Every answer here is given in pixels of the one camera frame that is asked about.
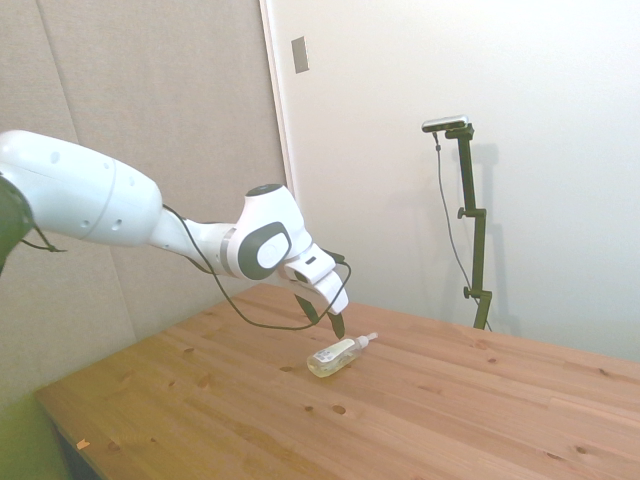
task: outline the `light switch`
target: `light switch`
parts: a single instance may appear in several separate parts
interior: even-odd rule
[[[296,67],[296,73],[302,73],[309,70],[309,57],[307,56],[307,42],[304,37],[296,38],[291,41],[291,49],[293,50],[293,64]]]

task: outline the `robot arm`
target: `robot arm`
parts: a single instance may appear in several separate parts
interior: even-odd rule
[[[141,172],[24,131],[0,135],[0,174],[22,194],[42,230],[107,245],[149,244],[208,270],[195,242],[216,274],[259,281],[275,273],[297,296],[325,308],[333,302],[334,315],[348,304],[334,259],[313,243],[282,185],[250,190],[236,224],[183,223]]]

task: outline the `white wall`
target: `white wall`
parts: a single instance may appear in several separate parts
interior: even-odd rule
[[[494,329],[640,361],[637,2],[264,3],[297,198],[351,260],[352,300],[473,323],[420,131],[465,113]],[[442,153],[455,215],[455,143]],[[452,223],[470,269],[472,221]]]

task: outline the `plastic bottle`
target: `plastic bottle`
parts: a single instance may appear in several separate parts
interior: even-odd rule
[[[307,359],[309,370],[317,377],[328,377],[358,358],[369,341],[378,338],[377,333],[347,338],[311,355]]]

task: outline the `table surface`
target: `table surface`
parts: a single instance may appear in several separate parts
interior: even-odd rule
[[[236,297],[302,325],[290,292]],[[226,304],[37,392],[113,479],[640,478],[640,364],[351,304],[362,357],[315,377],[328,321]]]

